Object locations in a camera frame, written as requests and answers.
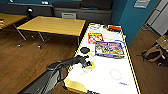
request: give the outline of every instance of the blue wall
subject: blue wall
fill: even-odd
[[[20,4],[40,4],[41,1],[48,1],[49,5],[51,5],[55,1],[66,1],[66,2],[74,2],[73,0],[13,0],[13,3],[20,3]],[[11,3],[9,0],[0,0],[0,3]]]
[[[127,36],[127,45],[131,44],[158,1],[159,0],[151,0],[147,8],[142,9],[134,8],[136,0],[127,0],[127,2],[124,2],[126,3],[124,10],[119,12],[122,16],[120,15],[120,18],[117,18],[117,15],[115,15],[117,19],[112,18],[112,20],[114,20],[112,23],[114,22],[114,24],[122,26],[123,32]]]
[[[118,25],[128,0],[113,0],[112,24]]]

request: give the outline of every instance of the magazine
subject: magazine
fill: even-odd
[[[95,55],[109,58],[124,58],[125,54],[121,43],[96,42]]]
[[[97,41],[104,41],[101,33],[88,33],[89,44],[96,44]]]

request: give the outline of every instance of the tabletop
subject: tabletop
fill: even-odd
[[[18,29],[80,36],[85,20],[38,16]]]
[[[26,16],[22,15],[11,15],[11,14],[0,14],[0,19],[4,19],[4,25],[0,25],[0,29],[3,29],[9,25],[12,25],[22,19],[26,18]]]
[[[96,32],[103,35],[104,42],[115,42],[120,40],[125,57],[122,59],[107,58],[101,56],[89,56],[93,61],[93,69],[83,69],[81,64],[73,65],[67,78],[64,80],[68,90],[77,93],[93,91],[100,94],[140,94],[139,86],[129,57],[127,46],[123,43],[122,32],[110,32],[103,25],[89,25],[87,32],[79,46],[88,47],[90,53],[95,54],[95,44],[88,43],[88,33]],[[83,55],[78,49],[76,55]]]

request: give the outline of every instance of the white table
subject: white table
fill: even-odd
[[[95,44],[88,44],[88,33],[92,31],[102,33],[104,42],[124,41],[122,33],[109,32],[102,25],[96,30],[94,26],[97,27],[97,25],[89,25],[79,49],[88,47],[92,54],[95,53]],[[125,57],[122,59],[89,56],[87,60],[95,64],[92,70],[84,70],[80,63],[74,65],[64,80],[65,86],[68,90],[78,93],[86,93],[89,90],[100,94],[140,94],[126,46],[123,50]]]

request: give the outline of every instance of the white cabinet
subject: white cabinet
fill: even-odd
[[[163,35],[168,30],[168,0],[162,0],[153,12],[147,24]]]

